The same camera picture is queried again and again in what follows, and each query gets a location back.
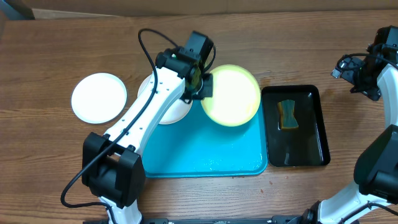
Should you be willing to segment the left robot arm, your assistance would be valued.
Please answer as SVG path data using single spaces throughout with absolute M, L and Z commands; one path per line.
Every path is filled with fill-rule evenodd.
M 177 100 L 211 97 L 213 77 L 205 60 L 211 47 L 167 49 L 151 60 L 150 80 L 124 116 L 103 135 L 90 133 L 83 143 L 83 184 L 99 198 L 107 223 L 142 223 L 137 207 L 146 174 L 142 155 L 149 137 Z

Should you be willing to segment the green yellow sponge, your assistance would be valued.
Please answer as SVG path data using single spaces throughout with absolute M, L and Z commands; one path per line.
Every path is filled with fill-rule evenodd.
M 295 101 L 284 100 L 277 104 L 279 112 L 279 128 L 281 130 L 297 129 L 299 124 L 295 118 Z

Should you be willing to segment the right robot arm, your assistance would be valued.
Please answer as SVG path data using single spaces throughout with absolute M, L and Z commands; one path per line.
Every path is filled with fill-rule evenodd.
M 351 83 L 351 93 L 382 98 L 386 129 L 358 157 L 349 185 L 290 222 L 358 223 L 377 208 L 396 215 L 389 205 L 397 204 L 397 27 L 378 29 L 365 53 L 342 56 L 331 74 Z

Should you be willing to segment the yellow plate with sauce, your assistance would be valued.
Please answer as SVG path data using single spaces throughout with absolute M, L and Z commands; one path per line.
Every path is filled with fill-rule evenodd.
M 206 115 L 227 127 L 251 120 L 259 109 L 261 91 L 254 76 L 238 65 L 220 65 L 213 75 L 213 96 L 201 100 Z

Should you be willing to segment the white plate with sauce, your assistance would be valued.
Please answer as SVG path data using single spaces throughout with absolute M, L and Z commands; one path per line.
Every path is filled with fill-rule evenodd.
M 72 92 L 74 114 L 90 124 L 111 121 L 119 115 L 127 102 L 124 83 L 110 73 L 94 73 L 82 79 Z

